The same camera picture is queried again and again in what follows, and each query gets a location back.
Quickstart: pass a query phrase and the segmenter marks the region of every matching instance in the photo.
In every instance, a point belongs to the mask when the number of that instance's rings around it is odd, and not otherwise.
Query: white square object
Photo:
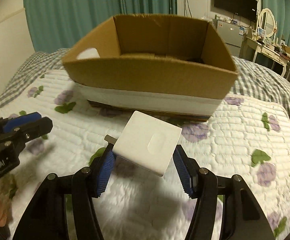
[[[135,111],[117,139],[113,153],[163,176],[182,128]]]

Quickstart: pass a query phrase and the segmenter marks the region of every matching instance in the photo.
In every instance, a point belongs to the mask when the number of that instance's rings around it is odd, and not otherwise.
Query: white quilted blanket
[[[0,184],[2,197],[12,198],[11,232],[47,174],[73,174],[106,146],[104,136],[118,138],[130,115],[92,108],[75,89],[64,70],[38,78],[0,109],[9,117],[39,112],[53,120],[48,139],[28,143],[21,164]],[[290,120],[283,107],[229,94],[204,124],[186,124],[179,143],[189,157],[214,174],[240,174],[260,203],[274,235],[290,232]],[[94,199],[105,239],[184,239],[195,201],[183,192],[173,162],[161,177],[117,159],[106,192]],[[213,239],[218,239],[222,202],[218,201]],[[75,239],[69,218],[71,239]]]

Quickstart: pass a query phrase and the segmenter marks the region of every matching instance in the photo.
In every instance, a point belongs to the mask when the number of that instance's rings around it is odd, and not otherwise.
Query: black tv screen
[[[214,0],[214,6],[256,22],[258,9],[256,0]]]

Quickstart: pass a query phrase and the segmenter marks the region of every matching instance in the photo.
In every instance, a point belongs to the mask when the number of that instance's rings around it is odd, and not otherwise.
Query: green curtain
[[[69,48],[91,29],[120,13],[173,13],[176,0],[24,0],[35,51]]]
[[[262,7],[269,8],[277,21],[276,36],[290,46],[290,0],[262,0]]]

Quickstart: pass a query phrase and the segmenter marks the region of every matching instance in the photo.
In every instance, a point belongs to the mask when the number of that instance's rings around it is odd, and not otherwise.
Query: bed
[[[0,96],[0,116],[38,111],[53,120],[46,137],[29,142],[21,164],[0,180],[10,205],[11,235],[45,177],[75,173],[118,138],[130,114],[89,105],[61,64],[68,49],[37,52],[19,68]],[[240,174],[260,203],[277,239],[290,233],[290,83],[271,70],[234,57],[238,80],[206,123],[165,118],[183,128],[179,143],[216,175]],[[195,201],[184,193],[173,162],[164,177],[117,159],[107,190],[94,206],[105,239],[184,239]],[[212,239],[222,216],[218,199]],[[70,197],[70,239],[76,239]]]

